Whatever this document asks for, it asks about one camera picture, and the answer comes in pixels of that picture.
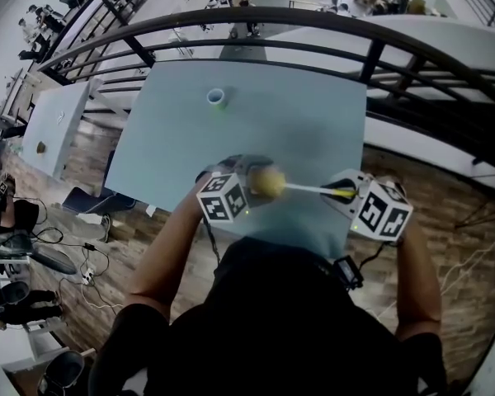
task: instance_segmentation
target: white cable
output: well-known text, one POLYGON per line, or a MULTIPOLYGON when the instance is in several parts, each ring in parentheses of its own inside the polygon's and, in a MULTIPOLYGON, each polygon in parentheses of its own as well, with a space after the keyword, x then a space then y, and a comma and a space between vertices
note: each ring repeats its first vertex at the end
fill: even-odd
POLYGON ((123 305, 121 304, 116 304, 116 305, 102 305, 102 306, 98 306, 98 305, 95 305, 95 304, 92 304, 91 302, 88 302, 86 300, 86 296, 84 296, 84 285, 81 286, 81 294, 82 294, 82 298, 84 299, 84 302, 86 302, 88 305, 92 306, 92 307, 96 307, 96 308, 99 308, 99 309, 102 309, 102 308, 115 308, 115 307, 122 307, 123 305))
MULTIPOLYGON (((489 248, 487 249, 477 249, 476 251, 474 251, 466 261, 462 262, 462 263, 458 263, 456 264, 455 266, 452 266, 450 268, 450 270, 445 274, 444 276, 444 280, 442 281, 442 286, 440 288, 440 295, 444 295, 446 292, 448 292, 454 285, 456 285, 459 281, 461 281, 464 277, 466 277, 474 268, 475 266, 477 266, 481 261, 482 259, 484 258, 484 255, 486 255, 487 252, 490 252, 493 250, 493 247, 495 246, 495 241, 489 246, 489 248), (482 255, 477 259, 477 261, 475 261, 473 263, 473 265, 468 268, 468 270, 466 270, 464 273, 462 273, 461 275, 459 275, 457 277, 457 279, 451 283, 445 290, 444 290, 444 287, 446 287, 446 283, 447 283, 447 279, 449 277, 449 274, 455 269, 455 268, 461 268, 463 266, 465 266, 466 264, 468 264, 468 262, 470 262, 473 257, 475 256, 475 254, 477 254, 477 252, 482 252, 482 255)), ((389 305, 384 311, 382 311, 376 318, 377 319, 380 319, 381 317, 383 317, 391 308, 393 308, 394 306, 396 305, 396 301, 394 301, 391 305, 389 305)))

